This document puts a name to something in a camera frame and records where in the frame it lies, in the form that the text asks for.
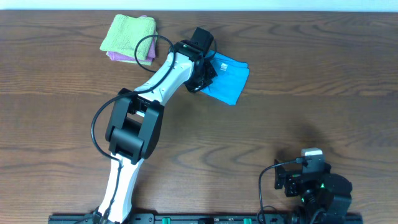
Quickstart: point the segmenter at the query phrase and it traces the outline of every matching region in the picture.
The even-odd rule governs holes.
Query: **green towel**
[[[154,34],[155,30],[154,18],[116,15],[99,49],[134,57],[137,43],[143,37]],[[137,59],[146,59],[151,42],[152,38],[148,38],[140,44],[137,50]]]

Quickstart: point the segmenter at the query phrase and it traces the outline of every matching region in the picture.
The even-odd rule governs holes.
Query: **towel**
[[[116,15],[108,34],[99,48],[102,51],[117,52],[128,57],[134,57],[137,43],[156,30],[156,22],[151,17],[133,18],[124,15]],[[138,50],[137,59],[147,58],[152,40],[144,40]]]
[[[211,50],[207,56],[213,54],[214,51]],[[201,91],[229,105],[236,105],[248,80],[250,73],[248,64],[219,53],[216,53],[211,64],[216,70],[217,76],[213,78],[212,84]]]
[[[138,60],[141,64],[143,65],[151,65],[153,59],[156,57],[155,54],[155,45],[156,45],[156,37],[152,38],[152,43],[150,45],[147,57],[145,58],[145,60]],[[106,55],[114,61],[119,61],[119,62],[129,62],[129,63],[137,63],[136,59],[134,57],[129,57],[127,55],[123,55],[117,52],[107,52]]]

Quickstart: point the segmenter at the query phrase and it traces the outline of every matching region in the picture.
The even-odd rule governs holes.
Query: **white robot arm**
[[[213,36],[208,31],[197,28],[191,40],[183,40],[174,45],[174,67],[160,85],[150,92],[115,101],[106,130],[106,140],[109,141],[111,156],[119,159],[122,166],[119,170],[119,162],[111,161],[105,197],[94,212],[93,223],[103,220],[107,223],[122,223],[128,217],[139,168],[144,159],[152,154],[159,140],[166,102],[180,85],[185,84],[188,91],[196,92],[211,84],[211,79],[216,76],[210,61],[205,59],[212,41]],[[170,52],[166,62],[152,78],[134,91],[148,90],[160,82],[172,66],[173,56],[174,53]],[[131,91],[123,88],[119,94],[128,92]],[[128,113],[142,116],[143,122],[128,118]]]

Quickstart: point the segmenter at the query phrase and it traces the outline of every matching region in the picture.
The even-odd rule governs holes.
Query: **table surface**
[[[251,70],[236,106],[178,89],[134,206],[256,213],[260,171],[319,147],[353,183],[350,211],[366,223],[397,222],[398,14],[2,11],[0,223],[46,223],[102,202],[110,162],[91,142],[91,120],[121,88],[152,75],[100,51],[116,14],[154,17],[172,42],[203,27],[220,53]],[[159,41],[153,69],[166,54]],[[104,148],[110,111],[96,129]],[[273,189],[273,171],[263,179],[264,204],[299,204]]]

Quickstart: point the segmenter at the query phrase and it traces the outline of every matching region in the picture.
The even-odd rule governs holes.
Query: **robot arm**
[[[112,160],[105,197],[94,213],[94,223],[99,223],[102,217],[113,223],[122,223],[129,215],[139,168],[144,159],[152,154],[159,140],[166,102],[180,85],[185,84],[188,91],[194,93],[211,84],[211,79],[216,76],[210,61],[205,60],[212,41],[213,36],[208,31],[197,28],[191,40],[174,45],[174,69],[159,86],[151,92],[115,101],[105,137],[111,155],[122,162],[122,168],[119,171],[118,161]],[[166,62],[152,78],[135,91],[148,90],[158,83],[172,66],[172,59],[173,52],[168,54]],[[123,88],[119,94],[128,92],[131,91]],[[140,123],[127,117],[128,113],[138,114],[144,120]],[[118,174],[119,183],[115,191]],[[113,194],[114,201],[107,211]]]
[[[362,223],[347,216],[352,183],[330,173],[331,165],[325,162],[322,151],[318,148],[303,149],[302,157],[298,159],[303,161],[299,170],[286,171],[282,166],[275,168],[275,189],[284,186],[286,197],[300,196],[302,200],[303,206],[289,215],[289,223]]]

